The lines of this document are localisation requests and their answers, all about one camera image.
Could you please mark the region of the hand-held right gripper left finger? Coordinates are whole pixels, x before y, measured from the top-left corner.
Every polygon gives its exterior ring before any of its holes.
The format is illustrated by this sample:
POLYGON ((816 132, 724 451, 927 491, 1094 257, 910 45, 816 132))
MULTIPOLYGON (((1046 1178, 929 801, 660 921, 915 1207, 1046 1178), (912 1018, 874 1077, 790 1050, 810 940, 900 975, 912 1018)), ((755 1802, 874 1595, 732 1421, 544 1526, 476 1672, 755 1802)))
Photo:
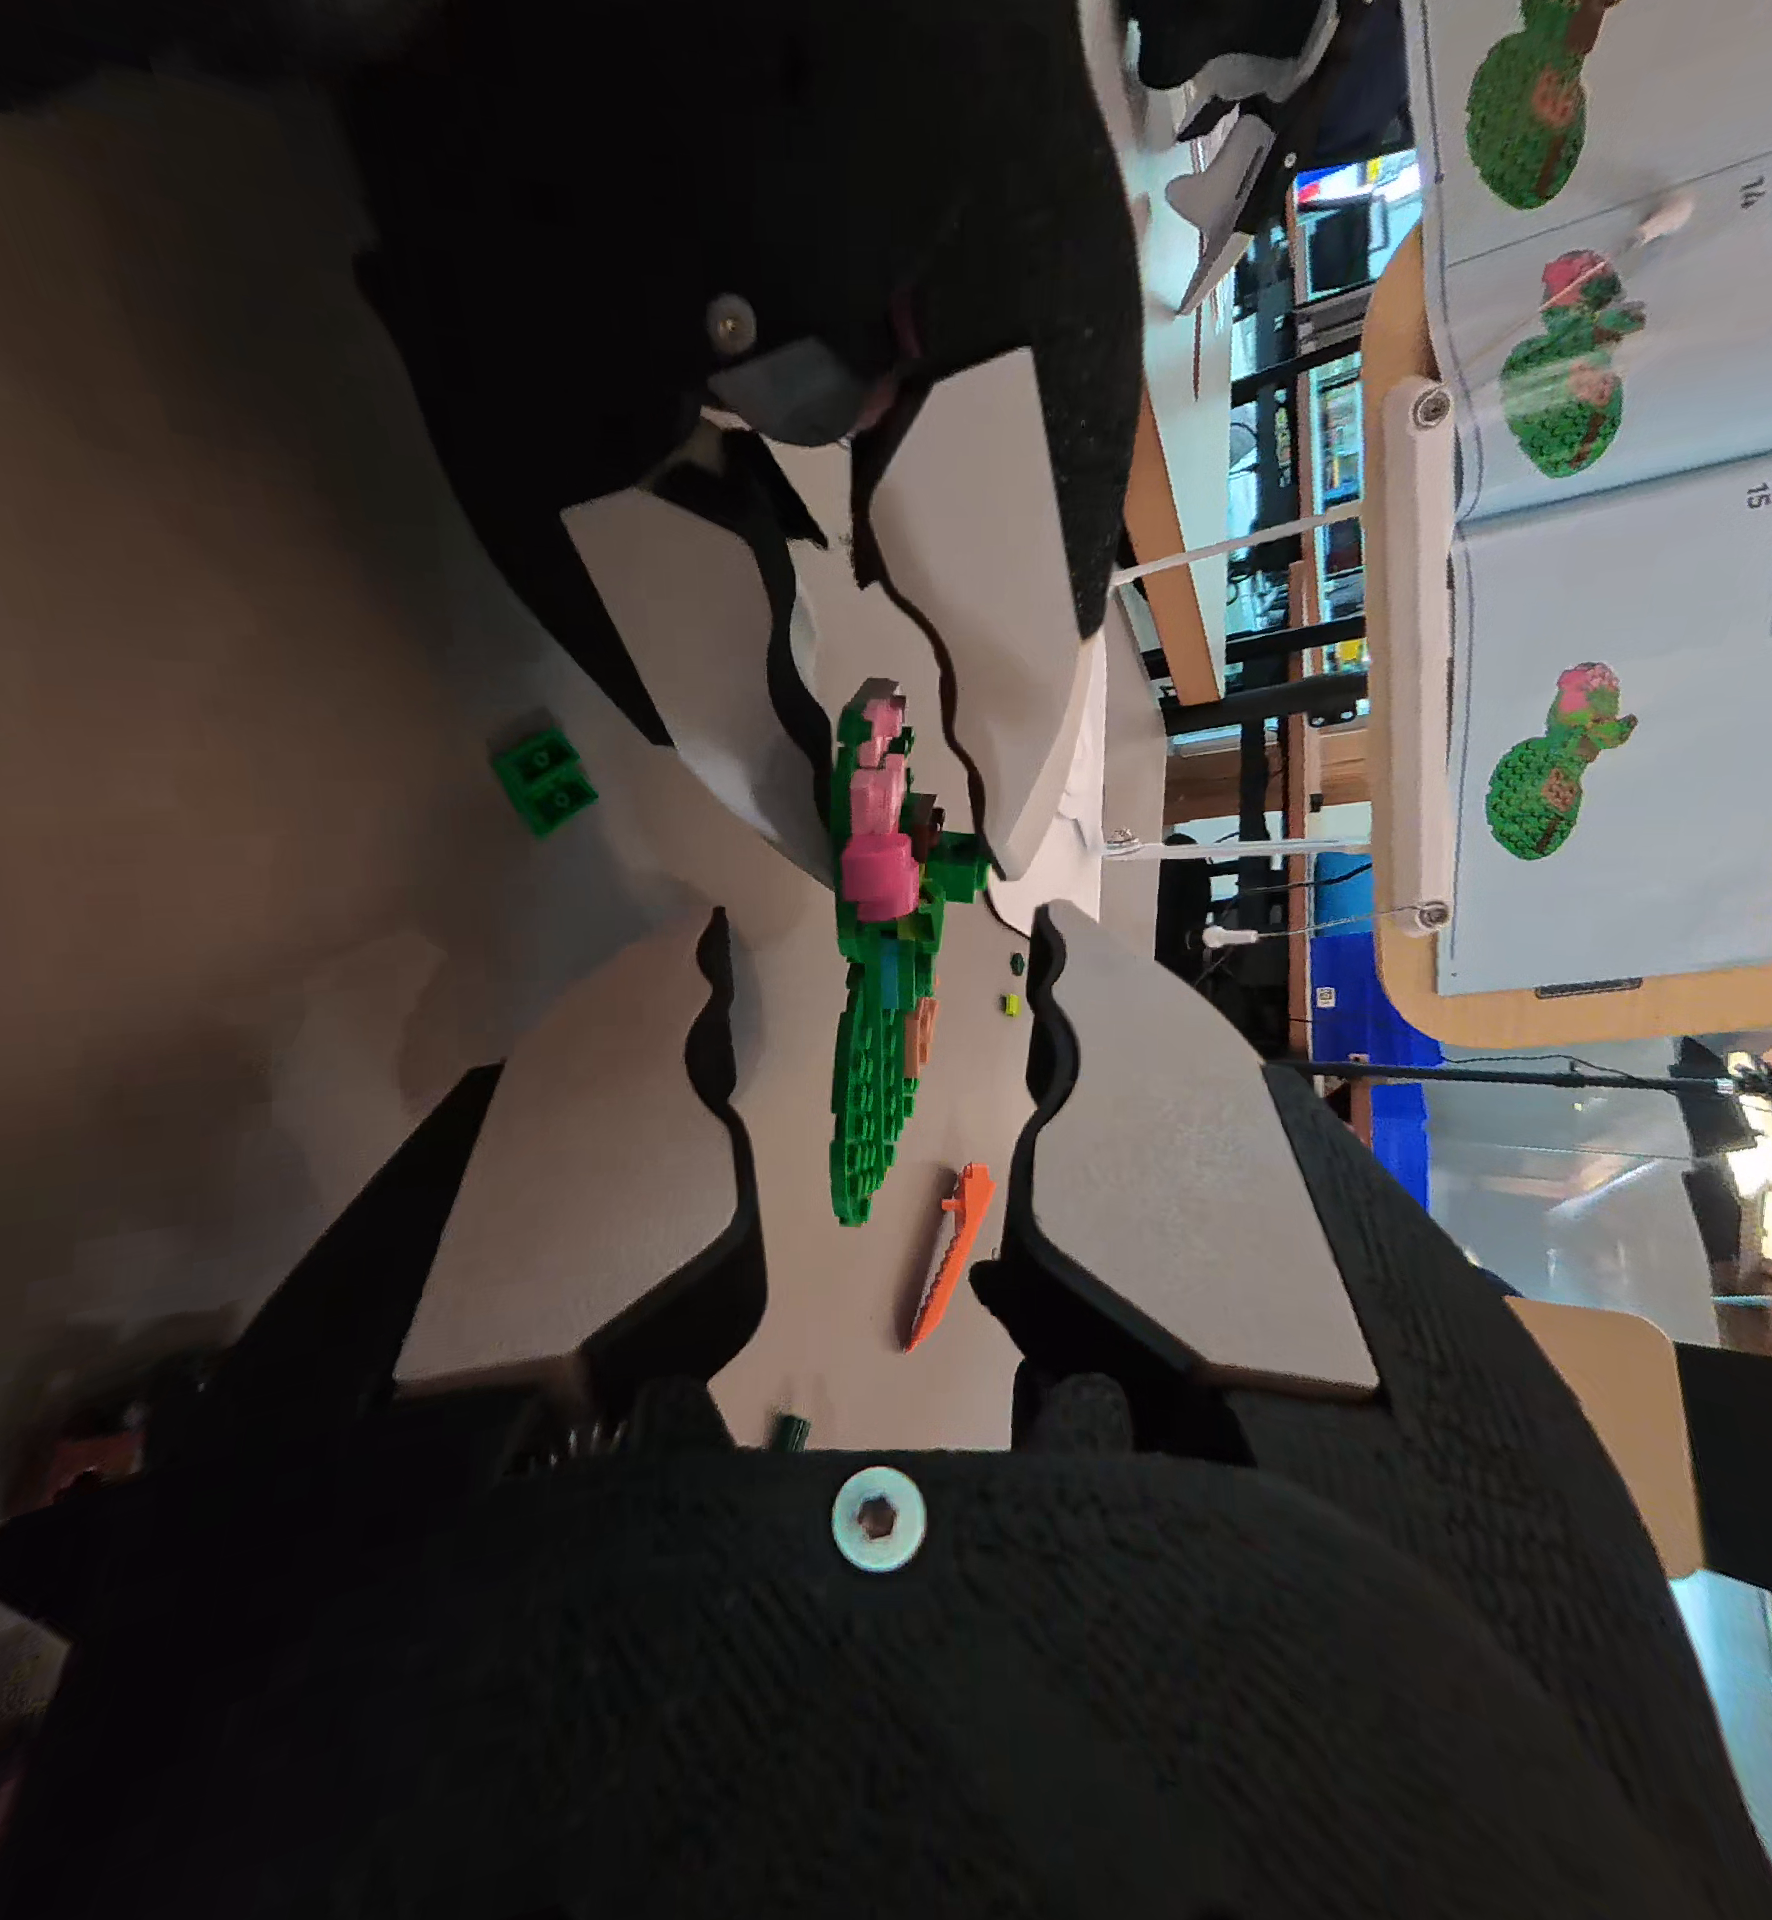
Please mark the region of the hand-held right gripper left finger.
POLYGON ((771 1287, 733 1001, 727 912, 697 907, 513 1047, 403 1387, 708 1382, 752 1343, 771 1287))

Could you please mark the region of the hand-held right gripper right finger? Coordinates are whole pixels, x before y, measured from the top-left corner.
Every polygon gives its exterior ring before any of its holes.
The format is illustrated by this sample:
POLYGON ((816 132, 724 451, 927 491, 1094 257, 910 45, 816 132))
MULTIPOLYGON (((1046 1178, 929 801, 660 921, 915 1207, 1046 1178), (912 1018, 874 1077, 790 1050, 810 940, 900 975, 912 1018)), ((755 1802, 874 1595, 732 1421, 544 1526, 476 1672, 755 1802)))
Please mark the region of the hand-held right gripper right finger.
POLYGON ((1336 1404, 1378 1368, 1264 1067, 1068 900, 1038 907, 1025 1117, 977 1296, 1055 1373, 1336 1404))

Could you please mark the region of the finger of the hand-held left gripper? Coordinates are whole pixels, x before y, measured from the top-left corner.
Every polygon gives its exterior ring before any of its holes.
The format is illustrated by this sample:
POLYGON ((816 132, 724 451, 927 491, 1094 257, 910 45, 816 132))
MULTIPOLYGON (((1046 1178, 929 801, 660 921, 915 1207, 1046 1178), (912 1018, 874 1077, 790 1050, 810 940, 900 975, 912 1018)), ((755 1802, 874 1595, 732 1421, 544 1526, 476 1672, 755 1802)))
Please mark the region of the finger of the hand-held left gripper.
POLYGON ((569 505, 564 534, 699 782, 834 881, 836 723, 797 549, 827 536, 759 436, 694 436, 646 481, 569 505))
POLYGON ((935 661, 939 726, 992 869, 1067 716, 1080 616, 1032 348, 906 392, 849 445, 854 566, 935 661))

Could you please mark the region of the green lego flower model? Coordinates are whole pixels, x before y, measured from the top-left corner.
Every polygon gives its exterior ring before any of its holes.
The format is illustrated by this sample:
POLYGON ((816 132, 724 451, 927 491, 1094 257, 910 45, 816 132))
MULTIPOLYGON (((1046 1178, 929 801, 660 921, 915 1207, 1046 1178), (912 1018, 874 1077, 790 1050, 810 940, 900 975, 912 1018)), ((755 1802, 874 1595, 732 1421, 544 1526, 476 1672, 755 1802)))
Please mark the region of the green lego flower model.
POLYGON ((872 677, 840 710, 830 787, 846 1001, 834 1049, 830 1188, 836 1219, 874 1211, 915 1112, 937 1019, 935 966, 951 903, 983 896, 991 852, 912 786, 898 682, 872 677))

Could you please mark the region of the green two-stud lego brick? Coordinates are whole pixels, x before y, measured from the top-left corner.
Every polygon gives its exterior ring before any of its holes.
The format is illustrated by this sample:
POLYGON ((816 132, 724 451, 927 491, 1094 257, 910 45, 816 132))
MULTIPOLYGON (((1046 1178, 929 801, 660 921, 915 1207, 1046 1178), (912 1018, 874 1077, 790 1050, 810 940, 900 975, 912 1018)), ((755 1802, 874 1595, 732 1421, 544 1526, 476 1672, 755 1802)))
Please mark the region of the green two-stud lego brick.
POLYGON ((538 841, 601 801, 584 757, 553 725, 516 736, 490 757, 490 765, 520 822, 538 841))

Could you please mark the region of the lego instruction booklet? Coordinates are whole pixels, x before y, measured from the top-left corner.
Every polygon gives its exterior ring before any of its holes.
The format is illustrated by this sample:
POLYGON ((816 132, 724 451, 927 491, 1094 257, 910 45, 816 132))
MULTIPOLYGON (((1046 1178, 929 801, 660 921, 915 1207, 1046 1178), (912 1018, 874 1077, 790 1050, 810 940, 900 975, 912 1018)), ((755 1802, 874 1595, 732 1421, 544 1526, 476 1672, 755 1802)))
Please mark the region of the lego instruction booklet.
POLYGON ((1408 6, 1444 995, 1772 962, 1772 2, 1408 6))

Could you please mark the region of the wood-edged desk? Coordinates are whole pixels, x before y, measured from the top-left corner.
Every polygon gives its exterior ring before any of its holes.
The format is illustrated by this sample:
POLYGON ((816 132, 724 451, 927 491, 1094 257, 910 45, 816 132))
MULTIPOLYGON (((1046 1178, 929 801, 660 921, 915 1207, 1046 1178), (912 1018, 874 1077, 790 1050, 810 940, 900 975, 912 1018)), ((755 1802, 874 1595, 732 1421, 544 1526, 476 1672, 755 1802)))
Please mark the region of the wood-edged desk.
POLYGON ((1177 107, 1135 72, 1122 4, 1080 4, 1090 79, 1130 198, 1141 299, 1141 397, 1126 503, 1133 574, 1177 698, 1225 690, 1229 552, 1184 561, 1231 533, 1231 291, 1224 279, 1182 309, 1204 238, 1171 202, 1172 179, 1206 167, 1209 140, 1177 139, 1177 107))

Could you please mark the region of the blue storage bin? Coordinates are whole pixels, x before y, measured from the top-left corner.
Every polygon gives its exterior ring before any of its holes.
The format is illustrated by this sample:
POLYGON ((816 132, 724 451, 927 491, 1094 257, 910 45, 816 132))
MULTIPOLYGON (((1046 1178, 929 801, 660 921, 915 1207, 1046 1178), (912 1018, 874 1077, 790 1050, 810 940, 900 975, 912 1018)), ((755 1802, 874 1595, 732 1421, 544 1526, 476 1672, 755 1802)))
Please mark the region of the blue storage bin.
MULTIPOLYGON (((1366 928, 1320 932, 1312 939, 1316 1061, 1358 1061, 1378 1067, 1438 1067, 1442 1045, 1418 1031, 1378 980, 1378 949, 1366 928)), ((1426 1084, 1369 1088, 1372 1153, 1390 1178, 1430 1207, 1432 1140, 1426 1084)))

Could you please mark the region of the orange brick separator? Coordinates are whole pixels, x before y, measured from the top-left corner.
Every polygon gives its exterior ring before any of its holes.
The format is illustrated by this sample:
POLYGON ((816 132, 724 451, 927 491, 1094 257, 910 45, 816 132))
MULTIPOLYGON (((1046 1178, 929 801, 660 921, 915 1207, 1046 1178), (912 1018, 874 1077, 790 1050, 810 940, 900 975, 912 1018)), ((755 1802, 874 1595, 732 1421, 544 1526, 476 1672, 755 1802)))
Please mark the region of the orange brick separator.
POLYGON ((971 1272, 977 1242, 997 1193, 989 1162, 966 1162, 943 1192, 937 1207, 933 1257, 909 1309, 900 1350, 915 1352, 948 1315, 971 1272))

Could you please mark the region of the white stand rod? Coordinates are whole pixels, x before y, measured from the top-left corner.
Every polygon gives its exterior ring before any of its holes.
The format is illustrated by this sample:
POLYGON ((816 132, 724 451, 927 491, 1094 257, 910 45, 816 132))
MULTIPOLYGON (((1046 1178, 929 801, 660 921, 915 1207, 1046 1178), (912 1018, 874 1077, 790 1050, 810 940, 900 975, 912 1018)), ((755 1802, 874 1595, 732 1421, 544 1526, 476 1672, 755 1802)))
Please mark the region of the white stand rod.
POLYGON ((1317 859, 1325 854, 1346 859, 1369 859, 1372 842, 1369 836, 1266 836, 1266 839, 1222 839, 1213 842, 1152 842, 1131 835, 1106 839, 1102 857, 1113 865, 1152 863, 1152 860, 1242 860, 1242 859, 1317 859))
POLYGON ((1305 534, 1320 533, 1328 526, 1338 526, 1338 525, 1358 520, 1363 515, 1363 507, 1364 507, 1364 500, 1350 500, 1350 502, 1336 503, 1313 515, 1269 525, 1269 526, 1251 530, 1250 534, 1242 534, 1242 536, 1225 538, 1225 540, 1213 540, 1213 543, 1191 547, 1186 551, 1181 551, 1162 559, 1153 559, 1147 562, 1119 566, 1113 572, 1108 580, 1108 587, 1122 590, 1130 584, 1140 584, 1141 580, 1160 575, 1162 572, 1171 572, 1177 566, 1192 566, 1198 562, 1206 562, 1206 561, 1238 554, 1238 552, 1254 552, 1260 547, 1269 547, 1281 540, 1298 540, 1305 534))

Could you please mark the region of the black pole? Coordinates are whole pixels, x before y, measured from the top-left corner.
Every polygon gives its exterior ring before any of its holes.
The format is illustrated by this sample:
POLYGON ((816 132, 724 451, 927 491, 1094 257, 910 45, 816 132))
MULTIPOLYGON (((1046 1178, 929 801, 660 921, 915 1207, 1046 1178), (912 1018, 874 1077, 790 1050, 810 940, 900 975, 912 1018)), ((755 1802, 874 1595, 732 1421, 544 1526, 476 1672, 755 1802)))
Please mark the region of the black pole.
POLYGON ((1310 1081, 1377 1086, 1491 1086, 1559 1091, 1654 1091, 1677 1099, 1758 1096, 1772 1101, 1772 1081, 1762 1072, 1740 1076, 1635 1076, 1619 1068, 1562 1067, 1534 1071, 1520 1067, 1476 1067, 1468 1063, 1386 1065, 1375 1061, 1270 1061, 1269 1068, 1289 1071, 1310 1081))

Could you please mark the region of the white booklet clamp bar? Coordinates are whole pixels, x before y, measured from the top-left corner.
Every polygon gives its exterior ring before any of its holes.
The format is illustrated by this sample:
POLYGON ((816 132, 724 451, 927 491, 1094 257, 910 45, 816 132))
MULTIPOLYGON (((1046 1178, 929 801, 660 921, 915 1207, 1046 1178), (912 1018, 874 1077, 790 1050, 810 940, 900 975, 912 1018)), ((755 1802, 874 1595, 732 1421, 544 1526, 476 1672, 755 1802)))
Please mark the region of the white booklet clamp bar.
POLYGON ((1378 469, 1369 475, 1372 721, 1383 748, 1375 797, 1383 914, 1410 939, 1452 918, 1457 803, 1450 796, 1457 436, 1450 388, 1412 373, 1378 403, 1378 469))

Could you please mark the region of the wooden panel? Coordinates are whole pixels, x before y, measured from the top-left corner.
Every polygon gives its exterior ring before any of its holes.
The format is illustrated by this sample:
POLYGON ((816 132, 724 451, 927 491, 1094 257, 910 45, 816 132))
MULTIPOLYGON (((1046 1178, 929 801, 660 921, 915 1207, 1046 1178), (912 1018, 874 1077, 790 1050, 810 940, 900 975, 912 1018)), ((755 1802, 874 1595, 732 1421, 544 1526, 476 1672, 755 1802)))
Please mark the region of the wooden panel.
POLYGON ((1530 1297, 1509 1305, 1609 1453, 1666 1574, 1709 1571, 1672 1339, 1640 1313, 1530 1297))

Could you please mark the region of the wooden booklet board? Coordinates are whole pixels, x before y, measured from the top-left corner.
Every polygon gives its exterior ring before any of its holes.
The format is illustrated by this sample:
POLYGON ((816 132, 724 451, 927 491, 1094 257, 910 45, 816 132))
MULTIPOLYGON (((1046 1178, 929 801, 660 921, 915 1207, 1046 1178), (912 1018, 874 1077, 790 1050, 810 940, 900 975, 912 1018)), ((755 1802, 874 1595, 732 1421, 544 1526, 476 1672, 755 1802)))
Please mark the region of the wooden booklet board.
MULTIPOLYGON (((1390 841, 1410 815, 1392 774, 1388 713, 1414 679, 1386 613, 1386 502, 1383 401, 1408 377, 1439 372, 1427 322, 1426 231, 1412 231, 1383 270, 1360 334, 1364 407, 1364 616, 1370 716, 1364 767, 1372 803, 1377 907, 1394 905, 1390 841)), ((1534 992, 1439 995, 1432 937, 1377 924, 1378 980, 1394 1007, 1421 1033, 1474 1050, 1559 1050, 1608 1041, 1660 1038, 1714 1031, 1772 1028, 1772 965, 1647 975, 1637 990, 1540 997, 1534 992)))

